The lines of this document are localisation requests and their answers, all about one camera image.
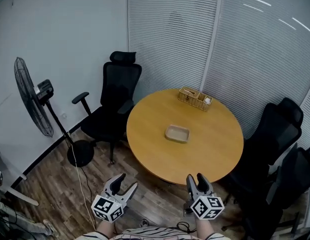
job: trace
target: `window blinds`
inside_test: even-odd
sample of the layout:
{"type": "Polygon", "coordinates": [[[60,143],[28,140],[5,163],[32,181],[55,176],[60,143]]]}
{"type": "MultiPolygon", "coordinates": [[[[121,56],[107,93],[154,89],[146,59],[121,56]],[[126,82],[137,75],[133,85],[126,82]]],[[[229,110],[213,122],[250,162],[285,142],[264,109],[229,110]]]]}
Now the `window blinds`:
{"type": "Polygon", "coordinates": [[[142,66],[142,96],[200,88],[216,9],[217,0],[128,0],[129,51],[142,66]]]}
{"type": "Polygon", "coordinates": [[[310,88],[310,32],[297,0],[222,0],[204,92],[237,117],[245,138],[269,102],[301,104],[310,88]]]}
{"type": "MultiPolygon", "coordinates": [[[[300,105],[300,108],[304,112],[304,119],[301,125],[302,134],[297,142],[298,146],[306,150],[310,147],[310,89],[305,99],[303,100],[302,104],[300,105]]],[[[309,190],[309,204],[307,213],[305,215],[305,226],[307,228],[310,228],[310,190],[309,190]]]]}

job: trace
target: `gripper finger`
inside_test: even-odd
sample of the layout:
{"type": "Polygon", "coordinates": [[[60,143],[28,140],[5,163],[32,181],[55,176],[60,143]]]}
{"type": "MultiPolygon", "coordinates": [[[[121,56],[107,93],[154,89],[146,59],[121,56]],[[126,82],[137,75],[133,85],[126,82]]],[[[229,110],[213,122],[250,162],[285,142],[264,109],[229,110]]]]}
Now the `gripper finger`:
{"type": "Polygon", "coordinates": [[[212,194],[213,193],[213,186],[209,182],[209,180],[201,173],[197,174],[197,180],[198,180],[198,190],[201,192],[204,192],[205,194],[212,194]]]}
{"type": "Polygon", "coordinates": [[[124,180],[125,177],[126,174],[121,173],[119,175],[110,178],[104,186],[104,191],[110,196],[116,195],[120,191],[122,181],[124,180]]]}
{"type": "Polygon", "coordinates": [[[194,197],[200,195],[200,192],[196,186],[195,180],[191,174],[189,174],[186,178],[186,187],[187,191],[190,194],[190,197],[194,200],[194,197]]]}
{"type": "Polygon", "coordinates": [[[129,199],[133,197],[135,194],[135,191],[139,184],[137,182],[133,183],[131,186],[129,186],[126,191],[123,194],[116,194],[115,198],[120,202],[125,202],[127,203],[129,199]]]}

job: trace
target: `cloth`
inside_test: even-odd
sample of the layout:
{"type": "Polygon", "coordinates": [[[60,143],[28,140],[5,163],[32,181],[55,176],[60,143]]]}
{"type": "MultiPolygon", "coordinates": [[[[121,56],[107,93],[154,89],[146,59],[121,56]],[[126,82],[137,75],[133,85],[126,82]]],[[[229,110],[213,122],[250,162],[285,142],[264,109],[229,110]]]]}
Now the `cloth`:
{"type": "Polygon", "coordinates": [[[2,202],[0,202],[0,212],[3,213],[3,220],[9,230],[18,230],[20,239],[33,240],[46,240],[47,236],[53,235],[53,231],[42,223],[35,223],[26,218],[24,214],[14,211],[2,202]]]}
{"type": "MultiPolygon", "coordinates": [[[[213,233],[204,240],[230,240],[219,233],[213,233]]],[[[91,232],[78,237],[76,240],[109,240],[100,232],[91,232]]],[[[178,229],[147,226],[136,229],[127,229],[110,240],[200,240],[178,229]]]]}

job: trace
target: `tissue box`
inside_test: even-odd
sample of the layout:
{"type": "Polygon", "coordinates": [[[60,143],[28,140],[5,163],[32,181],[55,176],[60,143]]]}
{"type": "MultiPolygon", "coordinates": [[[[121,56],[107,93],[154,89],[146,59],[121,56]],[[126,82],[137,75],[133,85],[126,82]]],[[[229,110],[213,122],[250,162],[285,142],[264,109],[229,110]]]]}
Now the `tissue box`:
{"type": "Polygon", "coordinates": [[[210,104],[212,104],[213,101],[213,98],[211,96],[208,96],[190,87],[180,88],[178,93],[178,99],[203,111],[208,111],[209,106],[210,104]],[[204,102],[206,98],[210,99],[209,104],[204,102]]]}

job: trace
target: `striped shirt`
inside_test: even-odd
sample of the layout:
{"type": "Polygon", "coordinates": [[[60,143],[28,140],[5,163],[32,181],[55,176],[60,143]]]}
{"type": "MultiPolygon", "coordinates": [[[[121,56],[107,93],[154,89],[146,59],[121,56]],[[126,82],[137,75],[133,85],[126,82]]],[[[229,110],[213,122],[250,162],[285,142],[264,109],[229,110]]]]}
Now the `striped shirt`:
{"type": "MultiPolygon", "coordinates": [[[[219,233],[209,235],[205,240],[230,240],[219,233]]],[[[187,234],[178,229],[147,226],[136,229],[127,229],[121,234],[109,239],[100,232],[91,232],[84,234],[76,240],[200,240],[199,238],[187,234]]]]}

